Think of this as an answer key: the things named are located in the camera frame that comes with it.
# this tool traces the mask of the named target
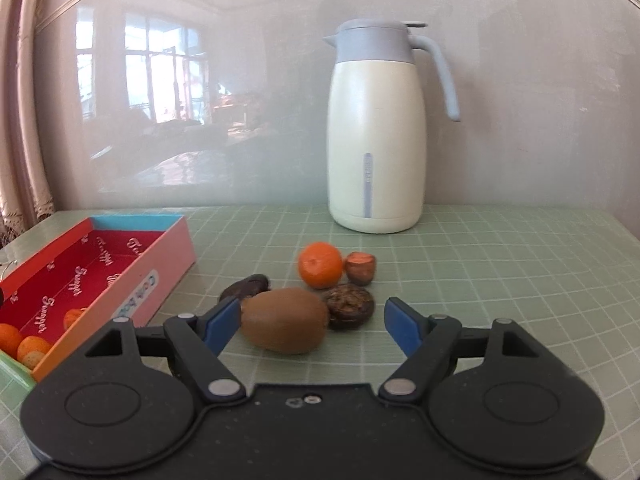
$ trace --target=gray vertical label strip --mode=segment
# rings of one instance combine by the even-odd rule
[[[371,218],[371,186],[373,178],[373,155],[364,154],[364,218]]]

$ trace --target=jug body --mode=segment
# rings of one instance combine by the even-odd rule
[[[414,64],[335,65],[327,123],[329,209],[339,224],[392,233],[420,218],[426,123]]]

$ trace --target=black robotic gripper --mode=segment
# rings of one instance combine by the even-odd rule
[[[509,319],[427,318],[398,298],[385,325],[406,361],[369,384],[258,384],[217,358],[240,324],[228,298],[163,326],[108,322],[27,396],[31,480],[597,480],[596,394]],[[166,357],[173,376],[143,365]],[[453,374],[459,358],[481,365]]]

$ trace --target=orange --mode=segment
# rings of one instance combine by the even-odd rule
[[[298,274],[311,288],[330,288],[342,277],[342,255],[326,242],[309,244],[298,256]]]
[[[36,335],[25,337],[18,346],[18,362],[33,370],[51,350],[51,345]]]
[[[0,350],[15,359],[21,342],[22,334],[15,326],[0,323]]]
[[[82,310],[79,308],[72,308],[71,310],[67,310],[64,319],[62,320],[62,325],[65,327],[65,330],[69,330],[71,325],[78,320],[78,318],[82,316]]]

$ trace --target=green checkered tablecloth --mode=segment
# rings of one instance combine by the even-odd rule
[[[423,314],[455,316],[466,326],[487,327],[496,317],[509,317],[603,399],[606,424],[591,463],[605,478],[640,474],[640,242],[611,215],[568,208],[425,206],[420,222],[408,231],[366,235],[335,224],[325,205],[147,211],[186,215],[198,254],[153,323],[181,312],[203,313],[225,287],[253,272],[268,275],[276,288],[304,286],[296,257],[316,240],[331,242],[344,255],[356,250],[376,255],[378,272],[368,289],[378,309],[360,330],[329,332],[319,349],[291,357],[234,337],[221,359],[247,386],[367,381],[377,388],[404,359],[384,330],[382,306],[389,296]],[[0,262],[24,260],[94,213],[57,213],[0,251]],[[461,360],[459,368],[480,361]],[[146,362],[167,371],[165,360]],[[13,456],[23,442],[21,434],[0,423],[0,478],[14,480],[14,465],[30,465]]]

